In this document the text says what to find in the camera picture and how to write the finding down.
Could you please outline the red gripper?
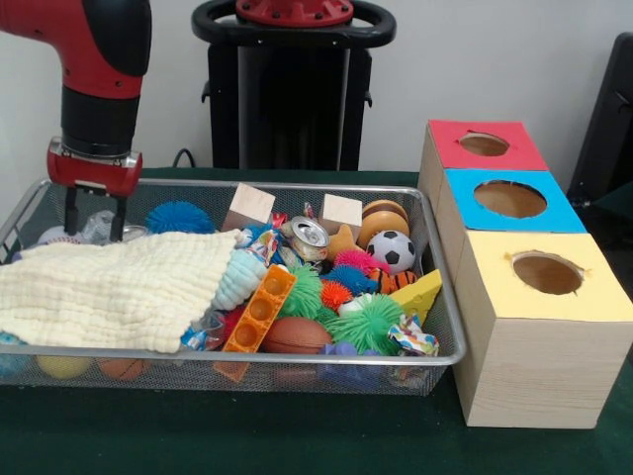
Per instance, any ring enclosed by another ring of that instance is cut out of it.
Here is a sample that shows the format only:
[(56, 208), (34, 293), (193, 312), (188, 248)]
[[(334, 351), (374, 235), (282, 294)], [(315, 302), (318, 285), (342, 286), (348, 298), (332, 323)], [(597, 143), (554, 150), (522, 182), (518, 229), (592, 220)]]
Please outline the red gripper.
[(134, 193), (142, 170), (140, 152), (131, 151), (119, 158), (83, 157), (65, 147), (60, 137), (53, 137), (48, 146), (46, 168), (52, 182), (68, 187), (64, 202), (64, 231), (68, 235), (77, 234), (76, 187), (79, 186), (117, 197), (110, 240), (123, 240), (127, 197)]

